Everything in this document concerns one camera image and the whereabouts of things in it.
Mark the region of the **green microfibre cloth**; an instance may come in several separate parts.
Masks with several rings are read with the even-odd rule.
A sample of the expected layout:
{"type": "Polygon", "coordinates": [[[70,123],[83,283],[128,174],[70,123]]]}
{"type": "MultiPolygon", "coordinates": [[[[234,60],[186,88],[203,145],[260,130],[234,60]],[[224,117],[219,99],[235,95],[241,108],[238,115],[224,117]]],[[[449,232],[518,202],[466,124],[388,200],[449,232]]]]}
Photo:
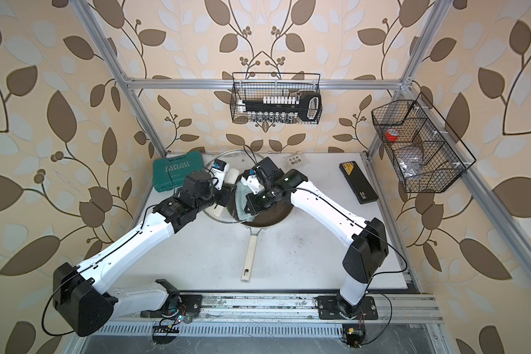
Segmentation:
{"type": "Polygon", "coordinates": [[[238,181],[235,185],[235,209],[238,220],[242,222],[252,222],[255,219],[254,215],[246,212],[248,204],[246,196],[248,195],[253,195],[252,190],[242,181],[238,181]]]}

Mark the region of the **glass pot lid cream handle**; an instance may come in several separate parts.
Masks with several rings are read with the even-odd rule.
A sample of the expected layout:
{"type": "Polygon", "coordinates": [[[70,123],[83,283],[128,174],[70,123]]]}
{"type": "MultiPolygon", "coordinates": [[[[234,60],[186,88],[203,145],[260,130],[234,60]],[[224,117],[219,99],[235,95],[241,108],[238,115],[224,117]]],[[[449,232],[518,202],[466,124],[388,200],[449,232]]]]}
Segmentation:
{"type": "Polygon", "coordinates": [[[216,184],[219,193],[226,194],[223,204],[215,203],[205,209],[204,213],[221,224],[242,224],[246,227],[264,227],[258,217],[252,220],[240,220],[237,213],[236,184],[256,165],[264,156],[253,152],[245,145],[239,150],[229,150],[216,156],[204,155],[205,168],[218,179],[216,184]]]}

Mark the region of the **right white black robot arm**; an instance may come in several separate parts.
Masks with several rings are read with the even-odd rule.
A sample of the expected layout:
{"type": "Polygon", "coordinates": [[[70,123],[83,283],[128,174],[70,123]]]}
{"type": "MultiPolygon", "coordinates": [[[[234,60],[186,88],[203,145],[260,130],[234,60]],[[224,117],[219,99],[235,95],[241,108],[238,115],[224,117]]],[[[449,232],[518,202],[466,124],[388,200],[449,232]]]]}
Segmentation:
{"type": "Polygon", "coordinates": [[[336,304],[344,317],[356,317],[373,277],[389,255],[383,222],[354,215],[295,169],[270,176],[258,174],[251,170],[240,180],[242,186],[249,188],[242,193],[242,211],[255,216],[282,202],[290,203],[331,231],[348,248],[342,261],[347,276],[336,295],[336,304]]]}

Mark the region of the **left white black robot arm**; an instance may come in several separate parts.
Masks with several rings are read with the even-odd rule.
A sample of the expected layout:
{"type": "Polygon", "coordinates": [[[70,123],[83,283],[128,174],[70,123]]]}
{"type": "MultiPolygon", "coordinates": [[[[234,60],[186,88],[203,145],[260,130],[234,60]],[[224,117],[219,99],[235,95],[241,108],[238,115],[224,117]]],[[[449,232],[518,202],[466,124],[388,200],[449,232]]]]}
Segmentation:
{"type": "Polygon", "coordinates": [[[128,234],[78,265],[64,263],[53,275],[49,304],[80,337],[93,334],[109,320],[142,311],[163,317],[182,314],[180,292],[165,279],[152,286],[116,290],[113,284],[127,269],[164,240],[194,221],[203,210],[227,206],[235,185],[206,171],[188,175],[172,196],[146,209],[128,234]]]}

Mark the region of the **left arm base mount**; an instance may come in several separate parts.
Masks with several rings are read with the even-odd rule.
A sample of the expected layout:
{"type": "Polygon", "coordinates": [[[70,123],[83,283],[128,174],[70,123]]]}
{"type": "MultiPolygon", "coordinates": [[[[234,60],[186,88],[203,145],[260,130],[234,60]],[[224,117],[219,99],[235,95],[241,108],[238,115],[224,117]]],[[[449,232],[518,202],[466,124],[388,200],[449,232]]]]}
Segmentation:
{"type": "Polygon", "coordinates": [[[142,311],[140,316],[142,318],[173,318],[173,317],[188,317],[196,318],[201,311],[202,295],[180,294],[177,296],[170,296],[164,302],[159,310],[142,311]]]}

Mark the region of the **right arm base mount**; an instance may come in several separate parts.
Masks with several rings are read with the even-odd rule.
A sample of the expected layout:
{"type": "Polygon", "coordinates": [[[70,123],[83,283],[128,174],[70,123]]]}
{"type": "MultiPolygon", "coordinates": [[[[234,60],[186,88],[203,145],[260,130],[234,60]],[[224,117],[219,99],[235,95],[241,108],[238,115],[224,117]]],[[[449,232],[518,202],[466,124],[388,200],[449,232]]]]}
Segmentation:
{"type": "Polygon", "coordinates": [[[351,305],[339,295],[318,296],[315,306],[321,320],[377,320],[378,311],[372,296],[364,296],[357,305],[351,305]]]}

